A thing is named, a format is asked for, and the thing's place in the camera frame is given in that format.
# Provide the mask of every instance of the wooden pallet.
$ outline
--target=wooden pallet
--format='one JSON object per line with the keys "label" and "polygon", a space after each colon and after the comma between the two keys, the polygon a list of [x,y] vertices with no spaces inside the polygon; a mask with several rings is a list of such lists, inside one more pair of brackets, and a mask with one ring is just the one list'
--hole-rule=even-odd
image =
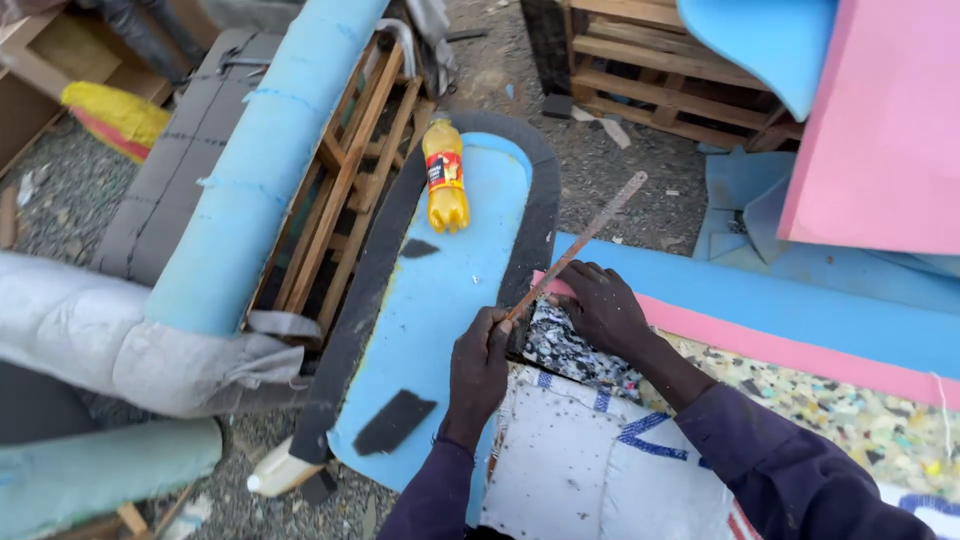
{"label": "wooden pallet", "polygon": [[[590,12],[584,32],[575,35],[572,25],[568,32],[571,93],[579,105],[721,148],[742,145],[749,152],[775,150],[803,135],[803,126],[784,114],[763,82],[686,33],[671,0],[569,0],[567,10],[574,9]],[[591,67],[594,58],[639,66],[639,76],[632,80],[600,72]],[[625,105],[597,90],[654,107]],[[699,119],[685,121],[680,113]]]}
{"label": "wooden pallet", "polygon": [[[399,44],[395,44],[391,50],[379,54],[363,90],[357,91],[363,67],[373,54],[376,40],[377,36],[374,36],[349,79],[344,97],[318,141],[314,159],[294,198],[291,209],[298,209],[307,200],[321,167],[325,168],[326,174],[319,179],[317,196],[306,217],[303,234],[297,240],[282,285],[274,299],[274,309],[303,312],[321,264],[327,259],[327,252],[332,251],[329,260],[335,262],[337,267],[326,287],[317,317],[324,335],[328,334],[341,299],[346,294],[349,278],[360,256],[360,248],[388,173],[391,168],[399,168],[403,164],[403,156],[397,147],[418,104],[422,86],[419,75],[409,81],[397,76],[403,65],[403,51]],[[371,141],[377,120],[394,86],[404,86],[404,91],[390,131],[377,141]],[[351,99],[355,102],[353,113],[346,126],[343,126],[342,119]],[[371,173],[358,172],[364,159],[376,160]],[[344,211],[355,213],[352,227],[349,233],[335,233],[334,227]],[[263,294],[265,277],[269,276],[276,264],[280,247],[286,243],[290,222],[288,219],[283,225],[252,306]]]}

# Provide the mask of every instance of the gravel ground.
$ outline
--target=gravel ground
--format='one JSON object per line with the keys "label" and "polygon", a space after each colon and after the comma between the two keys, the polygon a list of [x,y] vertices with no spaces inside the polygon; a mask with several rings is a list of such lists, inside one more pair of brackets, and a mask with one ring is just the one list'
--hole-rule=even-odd
{"label": "gravel ground", "polygon": [[[461,72],[458,91],[442,109],[497,110],[539,128],[561,159],[563,199],[560,229],[578,233],[590,217],[638,170],[650,180],[598,236],[625,245],[690,255],[707,199],[704,157],[695,143],[623,122],[633,144],[621,150],[594,126],[540,115],[542,94],[519,4],[494,0],[449,0],[451,30],[489,27],[487,37],[454,43]],[[506,85],[515,88],[514,99]],[[136,174],[137,166],[100,144],[70,118],[45,135],[5,181],[18,181],[34,167],[53,163],[50,179],[20,216],[17,251],[86,265],[104,228]],[[667,189],[679,196],[669,196]],[[105,425],[143,422],[153,415],[111,399],[88,395]],[[296,411],[221,418],[225,453],[198,492],[214,501],[213,514],[191,538],[197,540],[372,538],[396,501],[396,493],[337,467],[339,491],[319,508],[298,492],[275,500],[251,496],[246,476],[269,449],[293,433]],[[150,501],[143,510],[158,519],[173,497]]]}

